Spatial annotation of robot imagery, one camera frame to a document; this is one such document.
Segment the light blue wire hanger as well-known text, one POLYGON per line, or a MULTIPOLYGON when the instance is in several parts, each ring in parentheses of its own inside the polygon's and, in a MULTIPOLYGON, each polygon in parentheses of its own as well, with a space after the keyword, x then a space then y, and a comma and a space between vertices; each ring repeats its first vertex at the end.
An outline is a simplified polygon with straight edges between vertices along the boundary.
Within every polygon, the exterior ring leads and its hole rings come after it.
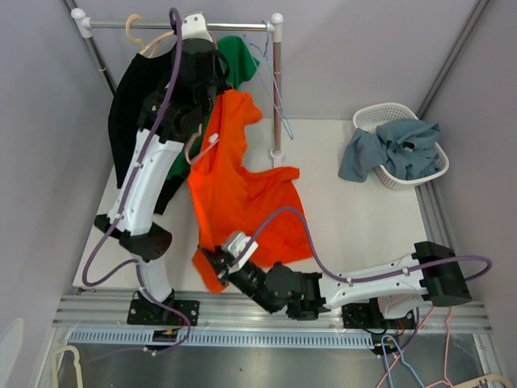
MULTIPOLYGON (((262 24, 265 27, 265 35, 266 35, 266 42, 263 47, 258 46, 251 38, 249 38, 246 34, 242 36, 243 41, 249 48, 256 49, 260 55, 262 56, 262 63, 264 63, 267 66, 267 69, 271 75, 271 91, 267 89, 266 82, 263 79, 263 76, 259 73, 259 78, 261 79, 262 84, 264 85, 267 95, 269 97, 269 100, 273 103, 273 110, 274 113, 280 115, 280 124, 284 127, 285 132, 287 133, 288 137, 293 140, 294 134, 292 131, 292 127, 288 121, 288 118, 284 114, 284 106, 283 101, 281 97, 280 90, 278 88, 279 83, 275 80, 276 72, 273 70, 268 56, 268 46, 270 43, 270 31, 269 31, 269 23, 265 20, 262 21, 262 24)), ((260 72, 259 65, 256 61, 255 63, 255 69, 260 72)))

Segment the green t shirt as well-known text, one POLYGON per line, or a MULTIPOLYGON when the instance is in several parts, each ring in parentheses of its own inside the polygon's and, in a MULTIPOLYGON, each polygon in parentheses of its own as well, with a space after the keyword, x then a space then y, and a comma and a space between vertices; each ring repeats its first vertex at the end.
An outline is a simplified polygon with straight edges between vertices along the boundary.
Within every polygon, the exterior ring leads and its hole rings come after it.
MULTIPOLYGON (((251 55, 240 36, 225 36, 217 41, 217 47, 228 62, 228 65, 222 64, 223 70, 229 67, 227 82, 231 88, 238 90, 244 82, 254 77, 260 61, 251 55)), ((173 162, 166 179, 170 180, 175 176, 185 179, 188 177, 190 168, 182 150, 173 162)))

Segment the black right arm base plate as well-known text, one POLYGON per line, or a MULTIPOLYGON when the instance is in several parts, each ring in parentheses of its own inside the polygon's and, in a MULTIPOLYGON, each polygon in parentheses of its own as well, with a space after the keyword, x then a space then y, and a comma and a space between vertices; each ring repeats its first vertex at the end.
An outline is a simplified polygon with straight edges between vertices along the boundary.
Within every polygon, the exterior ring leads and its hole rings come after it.
POLYGON ((343 326, 353 329, 368 329, 373 332, 416 328, 415 315, 408 312, 402 318, 385 318, 377 307, 367 303, 354 303, 341 308, 343 326))

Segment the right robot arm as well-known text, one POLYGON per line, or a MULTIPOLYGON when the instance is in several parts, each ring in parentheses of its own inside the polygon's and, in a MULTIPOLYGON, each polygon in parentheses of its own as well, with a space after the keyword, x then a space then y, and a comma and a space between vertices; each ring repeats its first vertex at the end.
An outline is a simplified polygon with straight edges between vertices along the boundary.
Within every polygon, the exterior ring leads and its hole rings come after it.
POLYGON ((351 303, 376 300, 368 319, 386 327, 414 307, 451 307, 472 300, 467 281, 452 249, 434 242, 417 242, 414 252, 366 270, 360 278, 332 278, 321 272, 299 272, 276 262, 265 271, 251 260, 232 269, 232 252, 225 247, 202 250, 216 280, 234 285, 270 314, 281 310, 290 319, 312 321, 320 314, 351 303))

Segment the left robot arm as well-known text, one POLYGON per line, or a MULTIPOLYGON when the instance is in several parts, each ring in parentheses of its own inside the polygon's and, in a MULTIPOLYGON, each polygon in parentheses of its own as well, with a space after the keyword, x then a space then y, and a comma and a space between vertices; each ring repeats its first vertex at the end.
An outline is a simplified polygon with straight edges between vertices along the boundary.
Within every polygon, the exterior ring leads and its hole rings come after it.
POLYGON ((114 238, 135 264, 145 314, 169 322, 174 304, 164 256, 172 235, 153 220, 158 198, 175 159, 200 133, 216 97, 228 88, 229 63, 212 39, 187 38, 171 50, 170 69, 142 101, 133 156, 116 202, 95 226, 114 238))

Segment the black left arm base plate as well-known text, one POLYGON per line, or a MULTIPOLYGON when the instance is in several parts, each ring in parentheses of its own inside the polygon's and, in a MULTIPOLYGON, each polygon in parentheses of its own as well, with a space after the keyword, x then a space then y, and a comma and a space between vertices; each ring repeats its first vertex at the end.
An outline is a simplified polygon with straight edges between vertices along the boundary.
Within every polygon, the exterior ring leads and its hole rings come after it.
MULTIPOLYGON (((197 325, 200 302, 192 299, 177 299, 174 292, 163 302, 182 313, 192 326, 197 325)), ((140 291, 136 291, 130 302, 127 324, 140 326, 186 326, 184 318, 150 302, 140 291)))

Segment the grey-blue t shirt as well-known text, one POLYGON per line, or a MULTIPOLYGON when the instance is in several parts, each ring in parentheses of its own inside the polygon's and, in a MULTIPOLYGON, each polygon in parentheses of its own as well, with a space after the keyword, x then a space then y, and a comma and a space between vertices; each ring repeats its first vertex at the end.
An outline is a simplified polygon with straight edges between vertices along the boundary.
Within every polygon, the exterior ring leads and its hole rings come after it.
POLYGON ((439 134, 438 123, 408 118, 379 125, 373 133, 357 128, 344 151, 338 176, 362 183, 369 171, 379 166, 401 180, 433 175, 440 171, 439 154, 433 149, 439 134))

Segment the orange t shirt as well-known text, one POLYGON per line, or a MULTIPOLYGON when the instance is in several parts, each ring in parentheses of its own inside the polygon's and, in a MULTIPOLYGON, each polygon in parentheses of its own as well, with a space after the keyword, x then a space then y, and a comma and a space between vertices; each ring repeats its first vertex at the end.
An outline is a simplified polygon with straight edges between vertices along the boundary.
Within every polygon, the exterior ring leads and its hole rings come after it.
POLYGON ((277 209, 303 206, 294 182, 301 172, 296 167, 277 167, 252 172, 243 165, 247 150, 246 126, 263 118, 247 92, 228 90, 219 95, 205 131, 218 135, 217 145, 202 142, 204 156, 192 167, 187 178, 191 200, 200 228, 199 249, 192 263, 205 286, 220 293, 224 285, 205 256, 232 233, 252 235, 277 209))

